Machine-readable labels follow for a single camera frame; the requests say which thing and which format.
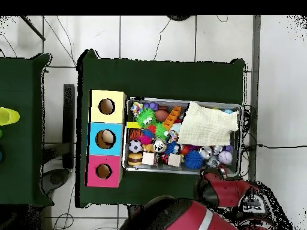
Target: yellow box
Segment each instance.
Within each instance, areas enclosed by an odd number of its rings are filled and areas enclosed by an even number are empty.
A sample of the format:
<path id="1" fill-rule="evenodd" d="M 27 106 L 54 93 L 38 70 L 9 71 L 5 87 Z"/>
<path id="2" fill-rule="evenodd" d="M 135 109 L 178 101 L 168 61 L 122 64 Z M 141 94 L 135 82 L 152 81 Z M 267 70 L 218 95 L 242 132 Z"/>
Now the yellow box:
<path id="1" fill-rule="evenodd" d="M 137 122 L 127 122 L 127 129 L 140 129 L 140 125 Z"/>
<path id="2" fill-rule="evenodd" d="M 91 122 L 124 123 L 126 95 L 123 92 L 90 90 Z"/>

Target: green fuzzy toy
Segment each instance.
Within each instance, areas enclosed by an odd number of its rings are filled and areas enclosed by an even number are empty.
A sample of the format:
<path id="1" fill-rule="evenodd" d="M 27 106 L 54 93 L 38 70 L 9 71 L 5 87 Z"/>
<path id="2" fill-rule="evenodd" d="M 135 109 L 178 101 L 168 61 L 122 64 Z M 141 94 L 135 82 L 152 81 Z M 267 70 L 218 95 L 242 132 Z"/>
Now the green fuzzy toy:
<path id="1" fill-rule="evenodd" d="M 167 130 L 166 130 L 165 127 L 163 127 L 162 123 L 157 123 L 156 124 L 155 136 L 157 138 L 160 138 L 160 139 L 165 141 L 167 139 L 167 135 L 165 135 L 165 131 L 167 131 Z"/>
<path id="2" fill-rule="evenodd" d="M 156 125 L 155 112 L 151 108 L 144 108 L 136 121 L 142 129 L 147 129 L 149 125 Z"/>

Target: toy burger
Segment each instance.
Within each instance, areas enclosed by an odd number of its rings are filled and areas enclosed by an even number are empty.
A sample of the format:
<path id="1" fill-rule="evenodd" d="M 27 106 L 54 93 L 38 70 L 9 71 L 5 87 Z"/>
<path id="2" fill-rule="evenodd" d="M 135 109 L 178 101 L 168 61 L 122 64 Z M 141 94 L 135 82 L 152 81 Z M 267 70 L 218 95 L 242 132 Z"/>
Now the toy burger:
<path id="1" fill-rule="evenodd" d="M 131 166 L 137 166 L 142 164 L 142 157 L 141 153 L 130 153 L 128 155 L 128 164 Z"/>

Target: orange building block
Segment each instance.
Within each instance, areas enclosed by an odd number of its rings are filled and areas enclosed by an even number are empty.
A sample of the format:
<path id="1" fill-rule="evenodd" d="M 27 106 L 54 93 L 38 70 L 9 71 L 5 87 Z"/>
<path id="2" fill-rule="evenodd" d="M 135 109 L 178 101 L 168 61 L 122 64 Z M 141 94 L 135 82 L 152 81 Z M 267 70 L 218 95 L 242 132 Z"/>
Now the orange building block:
<path id="1" fill-rule="evenodd" d="M 166 130 L 170 130 L 171 126 L 174 124 L 177 117 L 180 115 L 181 107 L 175 106 L 173 107 L 173 110 L 168 115 L 166 120 L 163 122 L 163 127 L 166 128 Z"/>

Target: dark green table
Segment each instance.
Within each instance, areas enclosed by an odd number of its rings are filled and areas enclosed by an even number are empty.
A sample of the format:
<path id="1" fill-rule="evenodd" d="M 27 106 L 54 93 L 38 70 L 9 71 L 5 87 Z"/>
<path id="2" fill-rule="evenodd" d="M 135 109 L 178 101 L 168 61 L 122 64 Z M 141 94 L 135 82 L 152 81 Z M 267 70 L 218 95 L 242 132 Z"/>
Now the dark green table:
<path id="1" fill-rule="evenodd" d="M 42 165 L 42 70 L 50 55 L 32 59 L 0 57 L 0 107 L 19 112 L 20 120 L 0 126 L 0 204 L 49 205 L 40 189 Z"/>
<path id="2" fill-rule="evenodd" d="M 193 198 L 197 175 L 124 171 L 119 188 L 84 186 L 89 89 L 123 91 L 127 96 L 242 104 L 244 61 L 112 60 L 98 59 L 93 50 L 86 50 L 77 69 L 76 204 L 145 204 L 161 195 Z"/>

